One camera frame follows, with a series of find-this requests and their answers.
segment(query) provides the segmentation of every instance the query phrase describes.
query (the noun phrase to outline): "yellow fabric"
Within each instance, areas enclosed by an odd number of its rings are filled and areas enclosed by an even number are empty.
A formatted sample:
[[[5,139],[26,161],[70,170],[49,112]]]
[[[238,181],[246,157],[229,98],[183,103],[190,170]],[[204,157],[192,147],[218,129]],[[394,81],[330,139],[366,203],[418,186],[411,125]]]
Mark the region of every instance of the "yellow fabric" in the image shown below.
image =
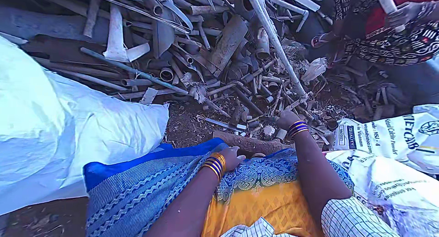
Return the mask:
[[[260,217],[274,227],[275,234],[323,237],[309,214],[299,181],[238,190],[228,204],[214,196],[201,236],[219,237],[236,225],[251,226]]]

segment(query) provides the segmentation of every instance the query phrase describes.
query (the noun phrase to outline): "blue patterned fabric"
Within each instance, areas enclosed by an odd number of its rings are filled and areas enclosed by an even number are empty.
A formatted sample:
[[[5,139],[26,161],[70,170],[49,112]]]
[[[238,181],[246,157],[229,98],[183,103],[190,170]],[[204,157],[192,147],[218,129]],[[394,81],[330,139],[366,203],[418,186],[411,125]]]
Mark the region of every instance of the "blue patterned fabric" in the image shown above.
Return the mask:
[[[182,149],[165,144],[132,161],[85,165],[84,177],[90,197],[87,236],[141,237],[195,176],[207,157],[227,147],[218,138]],[[347,172],[336,163],[331,164],[352,188]],[[294,181],[296,167],[297,157],[292,149],[244,160],[235,171],[225,174],[217,189],[218,200],[228,201],[237,189]]]

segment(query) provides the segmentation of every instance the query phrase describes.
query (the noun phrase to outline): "plastic bag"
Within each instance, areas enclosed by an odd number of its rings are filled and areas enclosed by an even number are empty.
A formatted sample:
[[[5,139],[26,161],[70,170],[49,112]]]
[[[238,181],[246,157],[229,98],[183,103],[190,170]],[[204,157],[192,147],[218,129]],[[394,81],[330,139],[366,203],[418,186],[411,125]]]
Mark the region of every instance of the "plastic bag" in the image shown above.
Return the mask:
[[[323,74],[327,68],[326,58],[318,58],[311,62],[305,74],[300,78],[305,85],[310,85],[310,81]]]
[[[439,182],[391,158],[359,150],[328,152],[348,170],[355,197],[402,237],[439,236]]]
[[[0,215],[87,196],[82,168],[114,164],[159,145],[163,105],[123,102],[45,71],[0,37]]]
[[[415,106],[414,112],[365,124],[342,119],[335,130],[334,148],[362,150],[439,174],[439,105]]]

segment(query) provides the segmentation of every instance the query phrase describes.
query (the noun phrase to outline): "checkered cloth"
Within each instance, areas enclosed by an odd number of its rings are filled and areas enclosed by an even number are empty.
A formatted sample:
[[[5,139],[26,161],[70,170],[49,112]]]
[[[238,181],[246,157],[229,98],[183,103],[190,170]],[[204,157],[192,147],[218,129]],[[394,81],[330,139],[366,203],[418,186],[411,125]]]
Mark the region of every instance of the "checkered cloth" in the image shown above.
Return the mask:
[[[356,198],[332,199],[322,211],[322,229],[326,237],[398,237],[372,211]],[[238,225],[221,237],[293,237],[290,234],[274,234],[274,228],[259,218],[247,227]]]

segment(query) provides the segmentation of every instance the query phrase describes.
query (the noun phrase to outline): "woman's hand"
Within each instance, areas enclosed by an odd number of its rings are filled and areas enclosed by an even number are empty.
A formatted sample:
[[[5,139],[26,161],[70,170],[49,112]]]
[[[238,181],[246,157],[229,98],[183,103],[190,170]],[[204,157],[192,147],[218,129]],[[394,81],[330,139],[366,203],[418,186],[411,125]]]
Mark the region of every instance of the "woman's hand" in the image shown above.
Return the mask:
[[[236,157],[236,152],[238,151],[238,146],[233,146],[232,148],[224,149],[220,152],[220,154],[226,160],[226,169],[224,172],[235,169],[238,164],[245,159],[245,156]]]
[[[280,119],[277,120],[276,125],[279,128],[288,131],[290,126],[292,124],[294,124],[294,122],[299,121],[299,120],[300,120],[299,116],[297,116],[295,113],[293,113],[291,111],[284,110],[281,112],[281,117],[280,117]]]
[[[397,8],[397,11],[387,15],[386,27],[395,28],[414,20],[422,10],[422,3],[406,2]]]

